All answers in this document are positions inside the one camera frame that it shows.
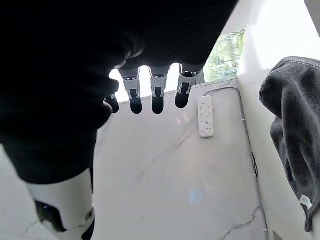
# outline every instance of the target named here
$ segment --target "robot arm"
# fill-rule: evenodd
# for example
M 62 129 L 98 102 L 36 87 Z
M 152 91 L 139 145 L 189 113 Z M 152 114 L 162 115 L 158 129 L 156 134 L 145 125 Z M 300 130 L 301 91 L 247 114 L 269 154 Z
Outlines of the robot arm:
M 90 240 L 95 227 L 92 171 L 53 184 L 27 183 L 41 223 L 59 240 Z
M 40 221 L 58 239 L 89 240 L 94 231 L 97 130 L 119 110 L 119 84 L 108 73 L 120 68 L 138 114 L 138 69 L 149 66 L 152 110 L 160 114 L 169 66 L 181 63 L 175 104 L 185 107 L 237 2 L 174 0 L 155 12 L 139 1 L 94 9 L 86 3 L 76 10 L 54 1 L 1 12 L 7 65 L 1 70 L 0 143 Z

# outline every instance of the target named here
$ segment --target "dark gray cloth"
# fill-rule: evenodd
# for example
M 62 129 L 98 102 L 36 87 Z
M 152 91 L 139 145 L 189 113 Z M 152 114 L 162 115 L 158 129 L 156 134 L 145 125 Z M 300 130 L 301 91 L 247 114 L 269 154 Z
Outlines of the dark gray cloth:
M 313 205 L 301 205 L 310 232 L 320 209 L 320 61 L 284 58 L 265 79 L 259 98 L 276 116 L 270 133 L 296 197 L 305 195 Z

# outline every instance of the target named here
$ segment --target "marble wall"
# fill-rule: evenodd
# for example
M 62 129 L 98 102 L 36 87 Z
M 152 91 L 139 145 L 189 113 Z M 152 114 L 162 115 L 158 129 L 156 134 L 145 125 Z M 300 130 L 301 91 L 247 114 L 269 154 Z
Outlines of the marble wall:
M 165 96 L 128 103 L 100 129 L 95 151 L 93 240 L 265 240 L 236 80 L 195 86 L 184 109 Z M 198 133 L 197 97 L 212 95 L 214 137 Z M 5 156 L 0 161 L 0 239 L 53 240 Z

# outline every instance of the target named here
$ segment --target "tree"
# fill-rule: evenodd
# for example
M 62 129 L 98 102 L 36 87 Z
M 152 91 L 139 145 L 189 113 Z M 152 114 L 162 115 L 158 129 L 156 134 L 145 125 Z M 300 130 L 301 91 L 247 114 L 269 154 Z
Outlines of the tree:
M 206 82 L 237 75 L 246 30 L 221 35 L 203 68 Z

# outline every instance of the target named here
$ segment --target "power strip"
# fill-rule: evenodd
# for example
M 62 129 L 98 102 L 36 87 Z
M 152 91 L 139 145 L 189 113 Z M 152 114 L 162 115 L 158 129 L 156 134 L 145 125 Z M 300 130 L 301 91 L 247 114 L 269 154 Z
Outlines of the power strip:
M 198 97 L 198 119 L 200 137 L 213 137 L 215 131 L 211 96 Z

